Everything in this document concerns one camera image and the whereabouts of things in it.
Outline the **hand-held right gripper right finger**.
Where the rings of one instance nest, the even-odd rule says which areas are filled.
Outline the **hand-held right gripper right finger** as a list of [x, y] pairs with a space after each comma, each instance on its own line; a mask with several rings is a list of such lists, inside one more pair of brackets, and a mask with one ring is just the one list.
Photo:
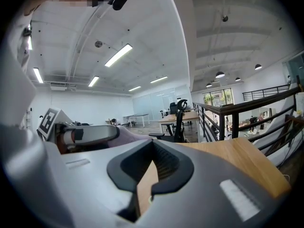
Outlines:
[[186, 155], [193, 170], [178, 190], [153, 195], [140, 227], [260, 228], [284, 197], [283, 174], [248, 140], [158, 144]]

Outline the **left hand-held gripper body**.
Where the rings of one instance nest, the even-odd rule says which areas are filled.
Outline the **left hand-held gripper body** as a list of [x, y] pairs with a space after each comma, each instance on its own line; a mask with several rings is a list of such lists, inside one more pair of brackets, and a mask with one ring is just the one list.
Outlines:
[[61, 154], [68, 154], [76, 147], [75, 129], [76, 126], [63, 110], [50, 107], [40, 118], [37, 134], [43, 141], [55, 144]]

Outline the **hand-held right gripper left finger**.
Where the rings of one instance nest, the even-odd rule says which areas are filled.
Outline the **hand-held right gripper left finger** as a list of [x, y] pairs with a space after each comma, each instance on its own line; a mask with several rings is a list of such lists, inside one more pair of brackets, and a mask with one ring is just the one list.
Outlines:
[[117, 188], [107, 173], [115, 157], [147, 147], [150, 141], [137, 141], [107, 150], [61, 155], [45, 142], [48, 181], [54, 194], [48, 194], [44, 217], [49, 228], [153, 228], [139, 210], [137, 190]]

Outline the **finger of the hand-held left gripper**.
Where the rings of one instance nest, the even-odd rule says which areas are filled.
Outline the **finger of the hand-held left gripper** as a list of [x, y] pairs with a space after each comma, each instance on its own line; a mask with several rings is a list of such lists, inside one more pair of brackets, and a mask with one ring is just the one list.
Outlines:
[[108, 142], [119, 135], [120, 130], [114, 125], [77, 126], [70, 134], [72, 144], [80, 150], [108, 149]]

